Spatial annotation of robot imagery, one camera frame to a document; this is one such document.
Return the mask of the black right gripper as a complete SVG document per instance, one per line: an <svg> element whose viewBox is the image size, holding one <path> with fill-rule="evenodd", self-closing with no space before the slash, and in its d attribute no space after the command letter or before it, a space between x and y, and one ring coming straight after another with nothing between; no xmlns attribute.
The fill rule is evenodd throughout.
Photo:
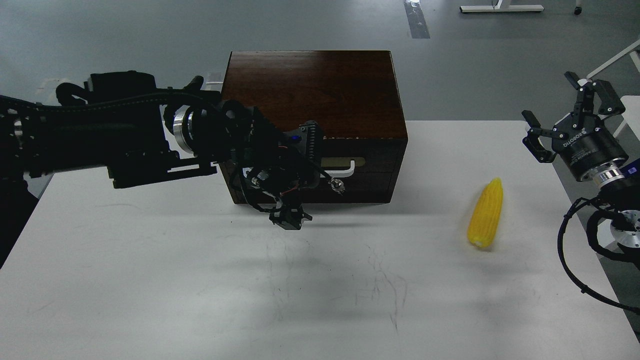
<svg viewBox="0 0 640 360"><path fill-rule="evenodd" d="M587 182L591 178L589 171L595 167L610 163L622 166L629 159L599 117L624 114L626 107L608 80L580 83L581 79L573 71L565 71L564 77L576 91L573 110L554 124L552 130L542 128L532 111L523 110L521 115L529 128L522 144L539 163L552 163L558 154L577 182ZM594 113L595 97L599 98L598 116ZM577 117L583 117L581 123L574 121ZM542 145L540 137L553 139L552 150Z"/></svg>

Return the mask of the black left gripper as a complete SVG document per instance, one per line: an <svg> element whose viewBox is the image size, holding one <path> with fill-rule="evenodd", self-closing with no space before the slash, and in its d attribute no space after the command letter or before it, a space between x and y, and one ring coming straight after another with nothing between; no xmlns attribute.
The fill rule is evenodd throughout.
<svg viewBox="0 0 640 360"><path fill-rule="evenodd" d="M283 200L302 189L313 189L324 176L332 191L343 194L345 185L322 168L325 134L317 121L306 121L298 128L283 132L257 107L245 107L227 100L220 108L229 118L231 158L227 162L227 184L241 193L247 203L261 192L276 200L270 221L283 230L301 230L313 216L304 211L299 200L291 208Z"/></svg>

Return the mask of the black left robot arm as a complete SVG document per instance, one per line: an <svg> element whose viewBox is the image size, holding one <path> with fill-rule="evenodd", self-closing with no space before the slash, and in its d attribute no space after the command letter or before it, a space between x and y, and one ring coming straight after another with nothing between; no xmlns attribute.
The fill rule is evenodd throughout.
<svg viewBox="0 0 640 360"><path fill-rule="evenodd" d="M256 107L224 100L194 77L183 88L158 88L140 71L90 75L55 89L58 105L2 96L1 262L6 262L37 204L27 179L105 167L115 189L209 176L234 165L229 185L285 230L305 220L302 189L325 177L322 128L307 121L281 132Z"/></svg>

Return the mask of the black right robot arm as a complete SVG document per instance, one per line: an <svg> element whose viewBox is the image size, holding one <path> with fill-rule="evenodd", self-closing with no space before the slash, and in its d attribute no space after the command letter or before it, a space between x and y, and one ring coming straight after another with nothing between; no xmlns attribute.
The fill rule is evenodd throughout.
<svg viewBox="0 0 640 360"><path fill-rule="evenodd" d="M565 259L563 240L578 210L593 207L586 225L589 247L612 261L639 266L639 173L626 166L629 155L606 128L605 120L626 111L612 84L601 79L580 79L573 71L564 77L576 91L573 109L551 129L544 129L532 111L522 111L528 126L522 143L540 163L560 157L577 182L594 182L594 198L576 199L557 235L557 252L562 268L583 294L627 312L639 313L637 306L612 300L583 283Z"/></svg>

